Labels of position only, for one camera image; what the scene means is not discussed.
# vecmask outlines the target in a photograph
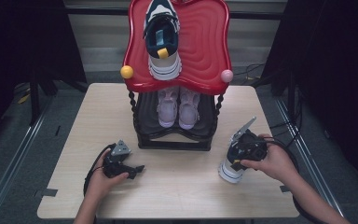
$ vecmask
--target black and white sneaker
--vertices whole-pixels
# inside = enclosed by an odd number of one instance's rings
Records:
[[[146,11],[144,39],[150,74],[155,79],[174,79],[182,70],[177,52],[179,29],[179,19],[170,0],[153,0]]]

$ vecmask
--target yellow ball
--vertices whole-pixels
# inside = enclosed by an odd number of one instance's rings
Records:
[[[131,78],[133,76],[133,69],[129,65],[124,65],[120,69],[120,74],[123,78]]]

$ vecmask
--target red shelf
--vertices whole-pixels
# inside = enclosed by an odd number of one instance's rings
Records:
[[[130,42],[123,65],[134,73],[125,79],[127,88],[135,92],[157,91],[179,85],[204,94],[226,92],[228,83],[221,73],[231,70],[227,49],[229,12],[222,0],[190,0],[172,2],[180,22],[178,53],[182,72],[172,80],[154,79],[148,70],[148,54],[143,39],[145,13],[150,1],[132,0],[129,10]]]

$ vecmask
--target wooden table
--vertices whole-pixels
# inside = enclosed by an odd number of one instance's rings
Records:
[[[98,217],[131,218],[250,218],[296,217],[292,195],[282,193],[281,182],[247,169],[239,184],[230,184],[217,172],[225,159],[228,140],[251,117],[250,130],[270,133],[255,89],[229,86],[222,103],[210,151],[140,149],[132,124],[124,84],[92,84],[79,109],[37,214],[41,218],[74,218],[83,200],[84,178],[108,144],[122,139],[132,150],[124,161],[145,165],[134,180],[114,187],[99,208]],[[165,136],[178,141],[179,134]]]

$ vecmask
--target pink shoe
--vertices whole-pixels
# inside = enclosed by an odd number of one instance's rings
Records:
[[[176,120],[179,87],[169,87],[158,91],[158,122],[164,128],[173,126]]]
[[[200,119],[198,110],[200,93],[181,87],[180,100],[179,125],[185,130],[192,129]]]

